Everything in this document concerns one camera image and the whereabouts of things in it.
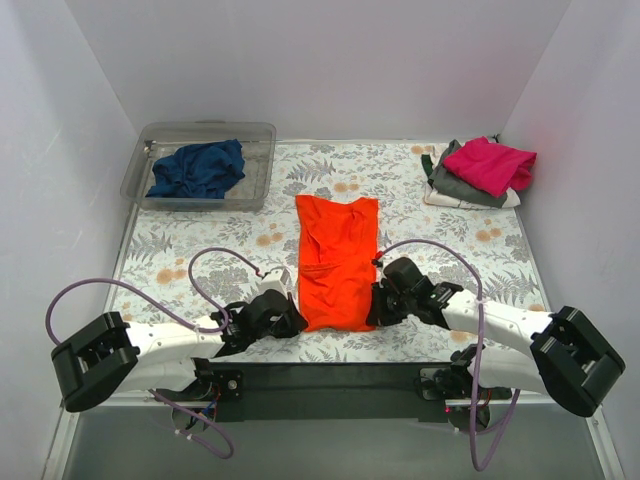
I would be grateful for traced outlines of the orange t shirt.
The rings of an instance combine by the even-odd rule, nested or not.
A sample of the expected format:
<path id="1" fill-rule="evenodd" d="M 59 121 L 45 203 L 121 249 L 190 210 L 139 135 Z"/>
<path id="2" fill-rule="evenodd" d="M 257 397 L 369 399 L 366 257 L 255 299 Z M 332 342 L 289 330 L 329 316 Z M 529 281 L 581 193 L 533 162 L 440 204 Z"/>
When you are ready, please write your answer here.
<path id="1" fill-rule="evenodd" d="M 376 282 L 379 204 L 360 198 L 342 204 L 311 195 L 296 197 L 300 222 L 298 301 L 308 332 L 368 332 Z"/>

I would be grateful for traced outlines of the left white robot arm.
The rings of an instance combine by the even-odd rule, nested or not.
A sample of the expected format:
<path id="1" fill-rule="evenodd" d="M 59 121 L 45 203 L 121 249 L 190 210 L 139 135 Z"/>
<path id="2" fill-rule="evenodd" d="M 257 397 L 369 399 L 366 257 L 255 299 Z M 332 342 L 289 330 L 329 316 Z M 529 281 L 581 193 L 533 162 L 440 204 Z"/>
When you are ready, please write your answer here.
<path id="1" fill-rule="evenodd" d="M 241 353 L 265 337 L 295 337 L 307 327 L 290 295 L 268 289 L 190 327 L 127 322 L 107 312 L 58 343 L 51 359 L 68 412 L 92 409 L 115 393 L 149 389 L 200 400 L 212 390 L 212 359 Z"/>

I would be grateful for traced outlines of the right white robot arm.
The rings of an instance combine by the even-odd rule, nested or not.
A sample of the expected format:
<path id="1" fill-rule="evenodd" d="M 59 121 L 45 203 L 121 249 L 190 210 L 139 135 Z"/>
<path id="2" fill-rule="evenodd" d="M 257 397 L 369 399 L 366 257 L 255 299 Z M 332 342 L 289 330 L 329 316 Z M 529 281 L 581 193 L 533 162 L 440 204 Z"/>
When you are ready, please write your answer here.
<path id="1" fill-rule="evenodd" d="M 547 395 L 580 417 L 590 417 L 626 364 L 589 318 L 560 311 L 518 309 L 450 282 L 432 283 L 408 258 L 399 258 L 372 284 L 367 324 L 386 327 L 410 315 L 451 332 L 477 333 L 482 348 L 454 352 L 427 386 L 452 398 L 471 398 L 496 388 Z"/>

